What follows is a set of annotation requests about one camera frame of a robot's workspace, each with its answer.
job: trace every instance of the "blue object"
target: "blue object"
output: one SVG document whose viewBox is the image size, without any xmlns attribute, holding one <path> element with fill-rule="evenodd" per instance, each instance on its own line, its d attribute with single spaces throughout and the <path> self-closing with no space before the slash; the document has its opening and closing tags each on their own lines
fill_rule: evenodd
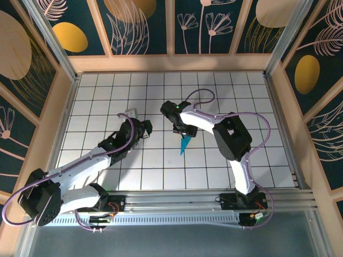
<svg viewBox="0 0 343 257">
<path fill-rule="evenodd" d="M 182 138 L 181 138 L 181 152 L 180 152 L 180 155 L 183 154 L 184 150 L 186 149 L 189 141 L 191 141 L 191 137 L 187 136 L 187 135 L 184 135 Z"/>
</svg>

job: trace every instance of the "cable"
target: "cable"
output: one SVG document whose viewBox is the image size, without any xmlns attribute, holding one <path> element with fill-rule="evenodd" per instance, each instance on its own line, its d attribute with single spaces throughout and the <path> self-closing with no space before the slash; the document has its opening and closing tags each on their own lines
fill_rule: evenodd
<svg viewBox="0 0 343 257">
<path fill-rule="evenodd" d="M 131 141 L 132 141 L 132 139 L 133 139 L 133 136 L 134 136 L 134 134 L 135 134 L 135 127 L 134 127 L 134 125 L 133 125 L 132 120 L 130 119 L 130 117 L 129 117 L 128 115 L 119 113 L 119 114 L 117 114 L 117 116 L 118 116 L 118 117 L 124 116 L 124 117 L 129 121 L 129 123 L 130 123 L 130 125 L 131 125 L 131 135 L 130 135 L 129 141 L 127 141 L 123 146 L 120 146 L 120 147 L 117 148 L 117 149 L 114 149 L 114 150 L 111 150 L 111 151 L 108 151 L 108 152 L 105 152 L 105 153 L 94 154 L 93 156 L 87 156 L 86 158 L 84 158 L 84 159 L 82 159 L 82 160 L 80 160 L 80 161 L 74 163 L 73 165 L 71 165 L 71 166 L 65 168 L 65 169 L 64 169 L 63 171 L 61 171 L 60 173 L 55 173 L 55 174 L 53 174 L 53 175 L 51 175 L 51 176 L 48 176 L 48 177 L 46 177 L 46 178 L 37 180 L 37 181 L 35 181 L 35 182 L 31 183 L 31 184 L 28 184 L 27 186 L 24 186 L 23 188 L 19 189 L 19 190 L 16 191 L 14 194 L 12 194 L 12 195 L 8 198 L 8 200 L 6 201 L 6 203 L 4 204 L 4 207 L 3 207 L 2 212 L 1 212 L 1 216 L 2 216 L 3 221 L 4 221 L 6 224 L 11 225 L 11 226 L 21 226 L 21 225 L 25 225 L 25 224 L 27 224 L 27 223 L 30 223 L 30 222 L 32 222 L 32 221 L 35 221 L 35 222 L 36 222 L 36 219 L 38 218 L 38 215 L 37 215 L 34 219 L 32 219 L 32 220 L 25 221 L 25 222 L 20 222 L 20 223 L 11 222 L 10 220 L 8 220 L 8 218 L 7 218 L 7 216 L 6 216 L 6 210 L 7 210 L 8 206 L 9 206 L 9 204 L 11 203 L 11 201 L 12 201 L 18 194 L 22 193 L 23 191 L 25 191 L 25 190 L 27 190 L 27 189 L 33 187 L 33 186 L 39 185 L 39 184 L 41 184 L 41 183 L 43 183 L 43 182 L 45 182 L 45 181 L 48 181 L 48 180 L 53 179 L 53 178 L 55 178 L 55 177 L 57 177 L 57 176 L 59 176 L 59 175 L 62 175 L 62 174 L 64 174 L 64 173 L 68 172 L 69 170 L 75 168 L 76 166 L 78 166 L 78 165 L 84 163 L 84 162 L 87 161 L 87 160 L 90 160 L 90 159 L 92 159 L 92 158 L 94 158 L 94 157 L 98 157 L 98 156 L 113 154 L 113 153 L 119 152 L 120 150 L 122 150 L 122 149 L 124 149 L 125 147 L 127 147 L 127 146 L 131 143 Z"/>
<path fill-rule="evenodd" d="M 235 114 L 218 115 L 218 116 L 217 116 L 217 115 L 212 115 L 212 114 L 206 114 L 206 113 L 204 113 L 204 112 L 198 110 L 198 109 L 196 108 L 196 106 L 199 105 L 199 104 L 201 104 L 201 103 L 211 103 L 211 102 L 215 99 L 215 95 L 214 95 L 214 93 L 213 93 L 211 90 L 209 90 L 209 89 L 207 89 L 207 88 L 200 88 L 200 89 L 194 90 L 192 93 L 190 93 L 190 95 L 189 95 L 186 99 L 188 99 L 188 98 L 189 98 L 192 94 L 194 94 L 195 92 L 198 92 L 198 91 L 201 91 L 201 90 L 211 92 L 212 95 L 213 95 L 213 97 L 212 97 L 212 99 L 209 100 L 209 101 L 206 101 L 206 102 L 197 102 L 197 103 L 195 103 L 195 104 L 193 105 L 193 107 L 194 107 L 194 112 L 197 112 L 197 113 L 199 113 L 199 114 L 201 114 L 201 115 L 203 115 L 203 116 L 205 116 L 205 117 L 214 118 L 214 119 L 217 119 L 217 118 L 229 118 L 229 117 L 234 117 L 234 116 L 239 116 L 239 115 L 253 115 L 253 116 L 257 116 L 258 118 L 262 119 L 262 120 L 265 122 L 266 126 L 267 126 L 268 132 L 267 132 L 267 136 L 266 136 L 266 138 L 264 139 L 264 141 L 263 141 L 260 145 L 258 145 L 255 149 L 253 149 L 251 152 L 249 152 L 249 153 L 247 154 L 246 158 L 245 158 L 245 168 L 246 168 L 246 170 L 247 170 L 247 175 L 248 175 L 249 180 L 250 180 L 251 182 L 253 182 L 256 186 L 258 186 L 259 188 L 261 188 L 261 189 L 270 197 L 271 202 L 272 202 L 272 210 L 271 210 L 271 212 L 270 212 L 270 215 L 269 215 L 268 219 L 267 219 L 264 223 L 262 223 L 262 224 L 260 224 L 260 225 L 257 225 L 257 226 L 243 226 L 243 229 L 246 229 L 246 228 L 248 228 L 248 229 L 260 228 L 261 226 L 266 225 L 266 224 L 271 220 L 271 218 L 273 217 L 274 208 L 275 208 L 275 203 L 274 203 L 274 199 L 273 199 L 273 196 L 271 195 L 271 193 L 270 193 L 267 189 L 265 189 L 264 187 L 262 187 L 261 185 L 257 184 L 257 183 L 254 181 L 254 179 L 252 178 L 252 176 L 251 176 L 251 174 L 250 174 L 250 169 L 249 169 L 249 158 L 250 158 L 250 156 L 251 156 L 254 152 L 256 152 L 258 149 L 260 149 L 261 147 L 263 147 L 263 146 L 267 143 L 267 141 L 268 141 L 268 139 L 269 139 L 269 137 L 270 137 L 270 133 L 271 133 L 270 124 L 269 124 L 268 120 L 267 120 L 265 117 L 263 117 L 263 116 L 260 115 L 260 114 L 255 113 L 255 112 L 247 112 L 247 111 L 246 111 L 246 112 L 238 112 L 238 113 L 235 113 Z"/>
</svg>

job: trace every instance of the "yellow oval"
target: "yellow oval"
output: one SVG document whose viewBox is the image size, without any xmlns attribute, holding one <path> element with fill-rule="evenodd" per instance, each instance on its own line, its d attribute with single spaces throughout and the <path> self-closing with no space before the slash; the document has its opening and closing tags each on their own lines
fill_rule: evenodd
<svg viewBox="0 0 343 257">
<path fill-rule="evenodd" d="M 82 52 L 88 47 L 88 40 L 85 33 L 72 23 L 58 23 L 53 27 L 53 30 L 65 50 Z"/>
<path fill-rule="evenodd" d="M 146 19 L 150 18 L 156 10 L 156 0 L 104 0 L 104 3 L 115 18 L 133 23 L 134 17 L 137 15 L 134 12 L 131 1 L 137 9 L 141 9 Z"/>
<path fill-rule="evenodd" d="M 308 94 L 316 85 L 320 73 L 319 61 L 311 55 L 305 55 L 295 69 L 295 88 L 300 94 Z"/>
</svg>

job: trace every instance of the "white grid mat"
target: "white grid mat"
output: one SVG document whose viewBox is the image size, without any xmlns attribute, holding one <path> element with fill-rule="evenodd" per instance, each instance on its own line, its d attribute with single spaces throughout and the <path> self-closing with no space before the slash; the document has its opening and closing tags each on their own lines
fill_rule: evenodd
<svg viewBox="0 0 343 257">
<path fill-rule="evenodd" d="M 106 190 L 174 190 L 234 188 L 229 162 L 219 153 L 213 135 L 198 131 L 180 156 L 180 135 L 160 113 L 166 100 L 179 104 L 199 88 L 212 90 L 217 99 L 202 108 L 211 112 L 252 111 L 263 115 L 272 132 L 266 147 L 251 156 L 252 174 L 264 187 L 294 187 L 277 122 L 264 79 L 259 72 L 84 74 L 78 88 L 58 166 L 93 149 L 117 131 L 123 122 L 116 114 L 136 108 L 139 119 L 153 124 L 151 137 L 141 140 L 121 162 L 100 171 L 75 188 L 97 182 Z M 191 102 L 211 98 L 195 93 Z M 241 117 L 258 146 L 267 130 L 257 117 Z"/>
</svg>

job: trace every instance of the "white tile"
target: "white tile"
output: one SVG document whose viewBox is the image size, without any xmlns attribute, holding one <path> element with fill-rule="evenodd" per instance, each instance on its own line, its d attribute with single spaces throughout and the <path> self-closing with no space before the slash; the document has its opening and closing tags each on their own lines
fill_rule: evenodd
<svg viewBox="0 0 343 257">
<path fill-rule="evenodd" d="M 214 135 L 208 131 L 204 131 L 204 141 L 205 147 L 218 147 L 217 142 L 215 141 Z"/>
<path fill-rule="evenodd" d="M 163 149 L 144 149 L 143 168 L 163 168 Z"/>
<path fill-rule="evenodd" d="M 143 169 L 141 176 L 142 190 L 162 190 L 163 189 L 163 170 L 162 169 Z"/>
<path fill-rule="evenodd" d="M 272 108 L 272 105 L 270 104 L 270 100 L 269 99 L 257 99 L 257 98 L 254 98 L 253 101 L 255 102 L 256 112 L 257 113 L 260 113 L 260 112 L 273 112 L 273 108 Z"/>
<path fill-rule="evenodd" d="M 116 115 L 118 113 L 123 113 L 126 111 L 127 106 L 128 106 L 127 100 L 111 100 L 108 114 Z"/>
<path fill-rule="evenodd" d="M 143 150 L 134 149 L 128 153 L 127 157 L 122 160 L 122 169 L 138 169 L 141 168 L 141 159 Z"/>
<path fill-rule="evenodd" d="M 230 72 L 215 72 L 214 79 L 216 85 L 232 85 Z"/>
<path fill-rule="evenodd" d="M 271 167 L 275 187 L 294 187 L 289 167 Z"/>
<path fill-rule="evenodd" d="M 83 74 L 80 81 L 80 87 L 95 87 L 97 74 Z"/>
<path fill-rule="evenodd" d="M 108 115 L 109 101 L 93 101 L 91 115 Z"/>
<path fill-rule="evenodd" d="M 268 130 L 262 130 L 263 139 L 266 138 Z M 271 130 L 269 139 L 265 146 L 284 146 L 282 144 L 282 139 L 279 130 Z"/>
<path fill-rule="evenodd" d="M 221 114 L 228 114 L 230 112 L 237 112 L 235 99 L 218 99 L 219 110 Z"/>
<path fill-rule="evenodd" d="M 129 86 L 130 85 L 131 74 L 130 73 L 120 73 L 114 76 L 114 86 Z"/>
<path fill-rule="evenodd" d="M 230 188 L 227 168 L 207 168 L 209 188 Z"/>
<path fill-rule="evenodd" d="M 275 119 L 274 114 L 261 114 L 261 115 L 267 119 L 271 129 L 277 129 L 278 128 L 277 121 Z M 267 125 L 265 124 L 265 122 L 262 119 L 259 119 L 259 123 L 260 123 L 262 129 L 267 128 Z"/>
<path fill-rule="evenodd" d="M 232 85 L 216 85 L 218 98 L 235 98 Z"/>
<path fill-rule="evenodd" d="M 128 109 L 136 108 L 138 114 L 145 114 L 145 100 L 129 100 Z"/>
<path fill-rule="evenodd" d="M 146 101 L 146 114 L 160 114 L 160 109 L 163 104 L 163 100 L 147 100 Z"/>
<path fill-rule="evenodd" d="M 65 136 L 63 150 L 81 150 L 85 132 L 68 132 Z"/>
<path fill-rule="evenodd" d="M 149 73 L 148 86 L 163 86 L 165 76 L 163 73 Z"/>
<path fill-rule="evenodd" d="M 75 101 L 72 115 L 89 115 L 92 101 Z"/>
<path fill-rule="evenodd" d="M 247 72 L 247 76 L 249 79 L 249 84 L 263 84 L 264 79 L 262 72 Z"/>
<path fill-rule="evenodd" d="M 252 137 L 252 142 L 251 142 L 251 146 L 252 147 L 257 147 L 262 143 L 262 134 L 261 134 L 261 130 L 248 130 L 249 134 Z"/>
<path fill-rule="evenodd" d="M 129 88 L 130 87 L 113 87 L 111 99 L 112 100 L 129 99 Z"/>
<path fill-rule="evenodd" d="M 204 148 L 204 137 L 202 131 L 198 130 L 197 136 L 189 141 L 187 148 Z"/>
<path fill-rule="evenodd" d="M 230 187 L 235 188 L 236 187 L 236 181 L 235 181 L 235 176 L 232 171 L 232 168 L 228 168 L 229 170 L 229 179 L 230 179 Z"/>
<path fill-rule="evenodd" d="M 184 151 L 186 168 L 206 167 L 203 149 L 186 149 Z"/>
<path fill-rule="evenodd" d="M 206 169 L 186 169 L 187 189 L 207 189 Z"/>
<path fill-rule="evenodd" d="M 120 169 L 106 169 L 99 172 L 98 184 L 106 191 L 118 190 Z"/>
<path fill-rule="evenodd" d="M 199 85 L 215 85 L 213 72 L 198 72 Z"/>
<path fill-rule="evenodd" d="M 185 100 L 192 92 L 198 89 L 198 86 L 182 86 L 182 99 Z M 199 99 L 199 92 L 192 94 L 189 99 Z"/>
<path fill-rule="evenodd" d="M 114 74 L 99 74 L 96 86 L 112 86 Z"/>
<path fill-rule="evenodd" d="M 62 150 L 58 167 L 62 167 L 81 157 L 81 150 Z"/>
<path fill-rule="evenodd" d="M 119 118 L 117 115 L 109 115 L 107 117 L 106 131 L 109 131 L 111 133 L 114 131 L 119 131 L 123 122 L 123 118 Z"/>
<path fill-rule="evenodd" d="M 180 73 L 165 73 L 165 85 L 181 85 Z"/>
<path fill-rule="evenodd" d="M 252 167 L 269 166 L 266 150 L 264 147 L 258 149 L 252 155 L 250 155 L 250 164 Z"/>
<path fill-rule="evenodd" d="M 181 73 L 181 83 L 182 85 L 197 85 L 198 76 L 194 72 L 183 72 Z"/>
<path fill-rule="evenodd" d="M 245 72 L 231 72 L 232 85 L 247 85 L 249 84 L 247 74 Z"/>
<path fill-rule="evenodd" d="M 164 169 L 164 189 L 185 189 L 184 169 Z"/>
<path fill-rule="evenodd" d="M 147 87 L 146 98 L 147 99 L 163 99 L 164 97 L 163 86 L 150 86 Z"/>
<path fill-rule="evenodd" d="M 251 173 L 254 181 L 262 187 L 274 187 L 269 167 L 252 167 Z"/>
<path fill-rule="evenodd" d="M 217 91 L 215 89 L 215 85 L 200 85 L 200 89 L 208 89 L 214 93 L 214 98 L 217 98 Z M 212 99 L 213 94 L 209 91 L 201 90 L 199 91 L 200 99 Z"/>
<path fill-rule="evenodd" d="M 156 114 L 156 115 L 145 115 L 144 120 L 150 120 L 152 124 L 152 131 L 163 130 L 163 115 Z"/>
<path fill-rule="evenodd" d="M 234 85 L 236 98 L 252 98 L 249 85 Z"/>
<path fill-rule="evenodd" d="M 68 126 L 68 132 L 86 131 L 88 116 L 71 116 Z"/>
<path fill-rule="evenodd" d="M 87 131 L 105 131 L 107 116 L 90 116 L 87 125 Z"/>
<path fill-rule="evenodd" d="M 76 100 L 92 100 L 95 87 L 79 87 L 77 90 Z"/>
<path fill-rule="evenodd" d="M 207 167 L 227 167 L 226 159 L 221 155 L 218 148 L 205 148 L 205 156 Z"/>
<path fill-rule="evenodd" d="M 181 86 L 165 86 L 165 99 L 181 99 Z"/>
<path fill-rule="evenodd" d="M 252 97 L 254 98 L 269 98 L 268 91 L 265 85 L 250 85 Z"/>
<path fill-rule="evenodd" d="M 96 87 L 94 93 L 94 100 L 110 100 L 112 87 Z"/>
<path fill-rule="evenodd" d="M 87 132 L 83 149 L 93 149 L 105 138 L 104 132 Z"/>
<path fill-rule="evenodd" d="M 252 99 L 236 99 L 238 112 L 256 112 Z"/>
<path fill-rule="evenodd" d="M 181 136 L 172 131 L 164 131 L 165 147 L 164 148 L 178 148 L 181 147 Z"/>
<path fill-rule="evenodd" d="M 144 139 L 144 149 L 163 148 L 163 131 L 153 131 L 151 136 Z"/>
<path fill-rule="evenodd" d="M 129 99 L 146 99 L 146 87 L 130 87 Z"/>
<path fill-rule="evenodd" d="M 133 73 L 131 74 L 131 86 L 146 86 L 147 85 L 147 73 Z"/>
<path fill-rule="evenodd" d="M 164 149 L 165 168 L 183 168 L 184 156 L 180 155 L 180 149 Z"/>
<path fill-rule="evenodd" d="M 270 166 L 288 166 L 283 147 L 266 147 Z"/>
<path fill-rule="evenodd" d="M 259 129 L 258 119 L 253 115 L 240 115 L 240 119 L 247 129 Z"/>
<path fill-rule="evenodd" d="M 119 190 L 139 190 L 141 179 L 141 169 L 121 169 Z"/>
</svg>

